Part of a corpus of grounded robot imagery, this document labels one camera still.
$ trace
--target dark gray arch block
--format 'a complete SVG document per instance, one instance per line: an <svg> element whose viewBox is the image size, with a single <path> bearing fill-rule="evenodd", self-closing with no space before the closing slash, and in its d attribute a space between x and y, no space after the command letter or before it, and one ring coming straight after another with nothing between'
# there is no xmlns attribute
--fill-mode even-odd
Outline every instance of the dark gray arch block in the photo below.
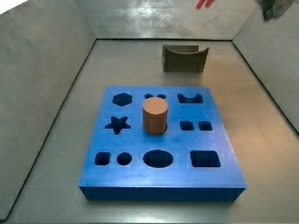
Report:
<svg viewBox="0 0 299 224"><path fill-rule="evenodd" d="M210 48L199 51L198 45L165 45L163 70L166 72L202 72Z"/></svg>
<svg viewBox="0 0 299 224"><path fill-rule="evenodd" d="M76 2L31 0L0 15L0 221L15 204L95 42Z"/></svg>

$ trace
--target gray floor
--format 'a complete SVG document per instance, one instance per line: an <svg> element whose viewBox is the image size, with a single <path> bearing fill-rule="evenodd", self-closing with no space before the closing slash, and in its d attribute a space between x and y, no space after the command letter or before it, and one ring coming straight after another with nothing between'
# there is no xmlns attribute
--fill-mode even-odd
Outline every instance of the gray floor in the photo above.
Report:
<svg viewBox="0 0 299 224"><path fill-rule="evenodd" d="M205 73L165 73L162 45L210 47ZM235 203L90 202L78 188L106 86L210 87L249 189ZM98 41L10 223L299 222L299 141L230 42Z"/></svg>
<svg viewBox="0 0 299 224"><path fill-rule="evenodd" d="M99 39L234 39L255 0L76 0Z"/></svg>

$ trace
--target brown cylinder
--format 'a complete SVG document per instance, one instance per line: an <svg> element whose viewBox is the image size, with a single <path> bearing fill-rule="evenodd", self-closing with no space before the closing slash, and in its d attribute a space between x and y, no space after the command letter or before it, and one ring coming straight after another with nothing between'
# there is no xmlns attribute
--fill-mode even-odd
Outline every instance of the brown cylinder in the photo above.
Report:
<svg viewBox="0 0 299 224"><path fill-rule="evenodd" d="M153 135L166 132L169 103L159 97L151 97L145 101L143 116L145 130Z"/></svg>

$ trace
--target metal wall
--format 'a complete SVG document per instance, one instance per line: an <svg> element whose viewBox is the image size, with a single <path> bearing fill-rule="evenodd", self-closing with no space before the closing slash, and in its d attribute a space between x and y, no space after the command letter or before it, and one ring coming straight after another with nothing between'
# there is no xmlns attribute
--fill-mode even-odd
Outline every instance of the metal wall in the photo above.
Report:
<svg viewBox="0 0 299 224"><path fill-rule="evenodd" d="M31 0L0 16L0 221L94 42L72 0Z"/></svg>
<svg viewBox="0 0 299 224"><path fill-rule="evenodd" d="M299 131L299 4L286 14L263 22L261 9L243 25L234 44Z"/></svg>
<svg viewBox="0 0 299 224"><path fill-rule="evenodd" d="M249 0L76 0L99 39L229 39L257 7Z"/></svg>

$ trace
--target blue shape sorter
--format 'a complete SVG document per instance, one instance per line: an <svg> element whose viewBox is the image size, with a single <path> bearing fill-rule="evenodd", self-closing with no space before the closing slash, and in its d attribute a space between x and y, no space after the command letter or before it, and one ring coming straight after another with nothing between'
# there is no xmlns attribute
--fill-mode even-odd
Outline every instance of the blue shape sorter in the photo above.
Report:
<svg viewBox="0 0 299 224"><path fill-rule="evenodd" d="M143 102L167 100L167 131L143 129ZM88 200L234 201L247 188L206 87L107 87L79 180Z"/></svg>

